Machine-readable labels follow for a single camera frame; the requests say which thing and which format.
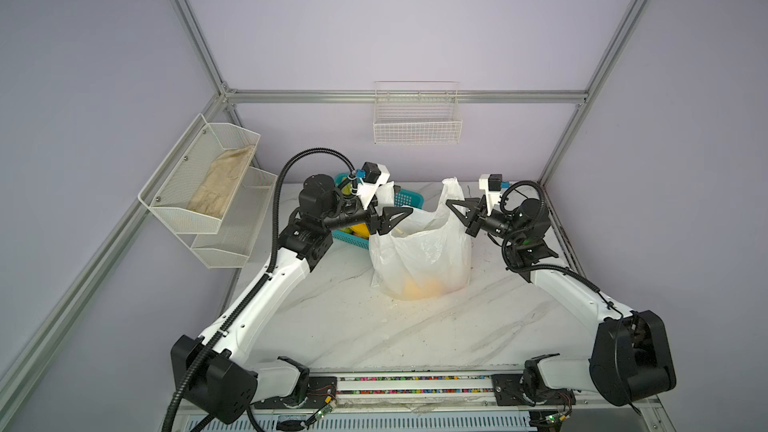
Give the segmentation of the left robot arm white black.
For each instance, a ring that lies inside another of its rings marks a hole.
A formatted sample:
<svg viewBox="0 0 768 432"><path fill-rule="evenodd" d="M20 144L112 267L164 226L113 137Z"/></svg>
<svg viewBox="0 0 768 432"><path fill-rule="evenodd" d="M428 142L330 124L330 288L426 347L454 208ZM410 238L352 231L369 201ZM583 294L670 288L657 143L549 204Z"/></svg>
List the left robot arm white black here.
<svg viewBox="0 0 768 432"><path fill-rule="evenodd" d="M335 230L363 224L386 235L412 213L410 207L378 207L375 195L387 184L388 169L367 162L342 186L325 174L307 178L299 206L285 227L273 227L268 262L248 288L213 324L196 338L181 336L171 350L176 390L162 428L173 428L182 401L206 412L206 420L231 424L255 402L280 400L290 407L308 395L309 369L287 356L247 361L269 320L292 290L322 260Z"/></svg>

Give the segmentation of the yellow fake banana bunch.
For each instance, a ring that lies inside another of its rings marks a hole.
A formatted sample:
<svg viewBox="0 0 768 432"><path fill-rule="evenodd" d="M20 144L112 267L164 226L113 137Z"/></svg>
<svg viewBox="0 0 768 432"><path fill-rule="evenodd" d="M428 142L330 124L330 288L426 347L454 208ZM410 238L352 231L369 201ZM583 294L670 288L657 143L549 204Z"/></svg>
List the yellow fake banana bunch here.
<svg viewBox="0 0 768 432"><path fill-rule="evenodd" d="M368 240L370 237L370 231L365 223L356 224L350 227L351 234Z"/></svg>

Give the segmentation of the white lemon print plastic bag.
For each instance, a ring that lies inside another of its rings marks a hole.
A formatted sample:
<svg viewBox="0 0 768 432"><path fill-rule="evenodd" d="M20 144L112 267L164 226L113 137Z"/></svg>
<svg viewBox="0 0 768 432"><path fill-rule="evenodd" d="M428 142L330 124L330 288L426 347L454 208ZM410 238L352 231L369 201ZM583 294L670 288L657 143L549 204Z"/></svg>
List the white lemon print plastic bag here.
<svg viewBox="0 0 768 432"><path fill-rule="evenodd" d="M398 300L421 300L468 285L471 239L446 205L449 199L464 199L456 178L442 181L434 211L415 209L388 234L369 238L374 289Z"/></svg>

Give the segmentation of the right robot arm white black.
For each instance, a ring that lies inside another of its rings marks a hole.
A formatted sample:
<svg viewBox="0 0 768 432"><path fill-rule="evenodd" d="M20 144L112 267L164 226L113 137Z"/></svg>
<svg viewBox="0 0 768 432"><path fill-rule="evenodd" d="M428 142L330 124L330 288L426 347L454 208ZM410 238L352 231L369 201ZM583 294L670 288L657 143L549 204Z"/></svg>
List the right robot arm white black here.
<svg viewBox="0 0 768 432"><path fill-rule="evenodd" d="M505 268L547 292L593 340L586 358L550 353L527 360L520 398L538 405L559 393L586 391L621 407L673 390L677 377L662 318L631 308L554 264L558 254L545 239L552 221L543 188L530 180L510 183L499 174L481 176L479 188L481 196L448 199L446 206L468 235L485 233L495 241Z"/></svg>

